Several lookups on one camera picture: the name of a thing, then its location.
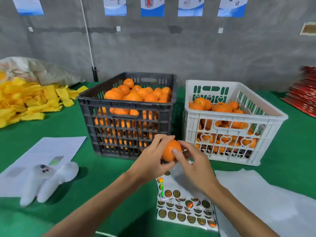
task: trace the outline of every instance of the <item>plastic crate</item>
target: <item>plastic crate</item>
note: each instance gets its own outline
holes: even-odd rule
[[[245,114],[190,109],[189,102],[198,97],[209,99],[213,104],[237,101]],[[262,156],[287,118],[285,113],[242,83],[186,81],[183,139],[205,152],[209,159],[260,165]],[[226,123],[228,128],[218,127],[221,122],[217,121]],[[244,125],[245,129],[234,129],[233,122],[247,124]]]
[[[172,89],[169,103],[104,99],[104,94],[130,78],[141,87]],[[78,96],[93,150],[98,155],[137,159],[157,133],[170,135],[176,75],[124,72]],[[112,114],[110,108],[137,110],[138,116]]]

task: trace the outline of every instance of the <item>gray concrete wall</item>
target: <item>gray concrete wall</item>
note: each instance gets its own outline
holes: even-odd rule
[[[316,63],[316,37],[298,36],[304,22],[316,20],[314,0],[249,0],[243,18],[217,17],[220,0],[205,0],[202,17],[177,17],[178,1],[166,0],[164,18],[141,18],[140,0],[127,0],[126,17],[105,16],[103,0],[83,0],[99,79],[164,72],[177,74],[182,85],[230,80],[285,90],[301,65]],[[0,58],[33,57],[92,81],[80,0],[41,3],[45,16],[23,17],[12,0],[0,0]]]

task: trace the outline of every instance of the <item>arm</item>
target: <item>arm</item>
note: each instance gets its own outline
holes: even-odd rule
[[[179,141],[179,143],[187,151],[180,153],[173,150],[173,154],[180,162],[185,174],[223,212],[241,236],[279,236],[218,182],[211,164],[203,152],[192,144],[184,141]],[[186,160],[188,157],[194,159],[191,165]],[[210,181],[206,183],[200,181],[201,179]]]
[[[113,210],[142,184],[163,175],[174,166],[173,161],[166,165],[160,164],[162,153],[172,139],[174,139],[174,135],[156,135],[152,144],[142,152],[127,172],[43,236],[93,236],[100,224],[111,215]]]

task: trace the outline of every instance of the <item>red paper stack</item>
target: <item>red paper stack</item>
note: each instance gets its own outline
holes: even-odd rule
[[[304,78],[289,88],[285,102],[316,118],[316,67],[301,67]]]

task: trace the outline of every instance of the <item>hand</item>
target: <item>hand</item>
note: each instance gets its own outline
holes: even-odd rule
[[[181,153],[174,149],[172,153],[177,161],[179,161],[184,173],[201,191],[207,195],[212,195],[212,192],[214,192],[220,184],[216,179],[207,155],[190,143],[185,141],[179,141],[179,143],[187,150]],[[193,158],[194,162],[189,164],[186,160],[188,158]]]
[[[174,137],[174,135],[155,135],[151,145],[143,150],[142,154],[128,170],[131,176],[136,176],[137,181],[144,184],[172,169],[175,164],[174,161],[162,165],[160,160],[167,144],[173,140]]]

